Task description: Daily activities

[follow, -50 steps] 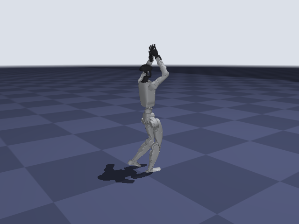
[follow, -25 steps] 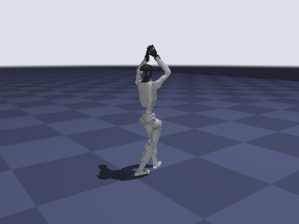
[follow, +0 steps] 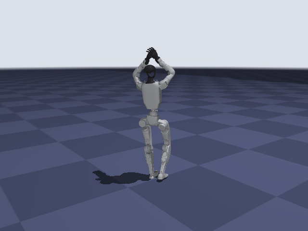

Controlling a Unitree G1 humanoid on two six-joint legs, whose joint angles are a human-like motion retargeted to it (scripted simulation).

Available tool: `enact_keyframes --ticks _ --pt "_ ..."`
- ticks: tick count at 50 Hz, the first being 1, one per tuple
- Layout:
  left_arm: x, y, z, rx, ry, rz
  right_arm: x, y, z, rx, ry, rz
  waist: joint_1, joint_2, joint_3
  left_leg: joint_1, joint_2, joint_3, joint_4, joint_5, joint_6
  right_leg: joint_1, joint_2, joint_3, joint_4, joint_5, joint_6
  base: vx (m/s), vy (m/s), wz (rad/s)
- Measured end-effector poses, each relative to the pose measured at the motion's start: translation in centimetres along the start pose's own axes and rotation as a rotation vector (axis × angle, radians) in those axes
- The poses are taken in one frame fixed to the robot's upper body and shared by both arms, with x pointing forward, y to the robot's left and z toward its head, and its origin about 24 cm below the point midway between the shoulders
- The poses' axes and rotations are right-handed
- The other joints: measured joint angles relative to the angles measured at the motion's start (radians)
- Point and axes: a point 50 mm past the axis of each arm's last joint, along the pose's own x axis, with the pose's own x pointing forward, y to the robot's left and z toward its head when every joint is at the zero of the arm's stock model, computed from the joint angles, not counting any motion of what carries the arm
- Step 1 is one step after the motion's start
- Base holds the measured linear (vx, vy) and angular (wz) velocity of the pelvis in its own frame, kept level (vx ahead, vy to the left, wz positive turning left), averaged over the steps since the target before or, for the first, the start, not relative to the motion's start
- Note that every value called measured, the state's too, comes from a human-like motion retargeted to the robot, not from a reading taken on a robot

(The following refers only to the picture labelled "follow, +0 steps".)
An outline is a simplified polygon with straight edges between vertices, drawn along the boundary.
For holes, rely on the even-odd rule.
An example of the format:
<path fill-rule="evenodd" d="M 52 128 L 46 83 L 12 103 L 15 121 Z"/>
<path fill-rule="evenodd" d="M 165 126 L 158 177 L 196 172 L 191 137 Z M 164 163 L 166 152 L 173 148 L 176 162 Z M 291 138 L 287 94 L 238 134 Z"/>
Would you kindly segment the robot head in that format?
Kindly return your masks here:
<path fill-rule="evenodd" d="M 154 71 L 154 76 L 150 77 L 149 74 Z M 155 67 L 153 65 L 147 65 L 144 68 L 144 72 L 146 72 L 147 76 L 148 76 L 148 80 L 145 84 L 151 84 L 151 83 L 155 83 L 155 81 L 153 80 L 153 78 L 155 77 Z M 149 74 L 148 74 L 149 73 Z"/>

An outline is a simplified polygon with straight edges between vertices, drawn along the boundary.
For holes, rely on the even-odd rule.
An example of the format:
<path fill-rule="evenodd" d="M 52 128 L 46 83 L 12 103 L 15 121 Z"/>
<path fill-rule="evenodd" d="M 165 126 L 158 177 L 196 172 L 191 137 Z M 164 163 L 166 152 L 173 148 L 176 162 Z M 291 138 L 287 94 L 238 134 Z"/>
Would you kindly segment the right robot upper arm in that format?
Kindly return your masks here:
<path fill-rule="evenodd" d="M 162 90 L 162 89 L 165 89 L 165 88 L 168 86 L 170 80 L 174 77 L 174 75 L 175 75 L 175 73 L 174 73 L 174 74 L 171 74 L 171 73 L 168 71 L 168 76 L 166 76 L 166 77 L 164 78 L 164 80 L 161 80 L 161 81 L 159 82 L 159 88 L 160 88 L 161 90 Z"/>

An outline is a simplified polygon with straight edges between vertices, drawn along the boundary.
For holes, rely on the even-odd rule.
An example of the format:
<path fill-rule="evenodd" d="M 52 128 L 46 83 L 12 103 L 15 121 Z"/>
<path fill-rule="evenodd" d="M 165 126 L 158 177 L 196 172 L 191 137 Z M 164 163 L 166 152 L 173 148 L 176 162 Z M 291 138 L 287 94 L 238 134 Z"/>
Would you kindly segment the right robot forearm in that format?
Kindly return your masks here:
<path fill-rule="evenodd" d="M 166 71 L 169 71 L 171 74 L 175 73 L 174 69 L 171 66 L 167 65 L 160 58 L 158 59 L 158 62 L 159 62 L 160 67 L 164 68 Z"/>

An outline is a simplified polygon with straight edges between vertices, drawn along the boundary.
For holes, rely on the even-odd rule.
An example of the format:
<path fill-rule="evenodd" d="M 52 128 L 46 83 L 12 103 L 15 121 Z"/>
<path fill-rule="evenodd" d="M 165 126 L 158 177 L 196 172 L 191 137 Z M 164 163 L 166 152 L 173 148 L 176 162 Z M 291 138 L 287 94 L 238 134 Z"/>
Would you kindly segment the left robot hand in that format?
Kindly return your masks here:
<path fill-rule="evenodd" d="M 152 51 L 152 50 L 151 50 L 151 51 Z M 148 55 L 151 56 L 150 53 L 148 53 Z M 146 65 L 149 63 L 149 60 L 150 60 L 150 58 L 151 58 L 151 57 L 149 57 L 149 56 L 147 56 L 147 57 L 145 58 L 145 61 L 146 61 L 145 64 L 146 64 Z"/>

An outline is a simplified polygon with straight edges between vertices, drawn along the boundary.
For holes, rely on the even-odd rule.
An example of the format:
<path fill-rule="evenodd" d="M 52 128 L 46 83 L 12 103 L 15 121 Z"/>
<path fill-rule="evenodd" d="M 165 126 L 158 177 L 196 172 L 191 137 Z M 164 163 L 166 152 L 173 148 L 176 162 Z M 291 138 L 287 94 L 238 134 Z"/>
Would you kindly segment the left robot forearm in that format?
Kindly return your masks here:
<path fill-rule="evenodd" d="M 134 70 L 134 72 L 133 72 L 133 76 L 135 76 L 136 75 L 136 73 L 138 72 L 138 73 L 140 73 L 145 67 L 146 67 L 146 64 L 145 64 L 145 60 L 143 60 L 143 62 L 139 65 L 139 67 L 137 67 L 135 70 Z M 149 63 L 148 63 L 149 64 Z"/>

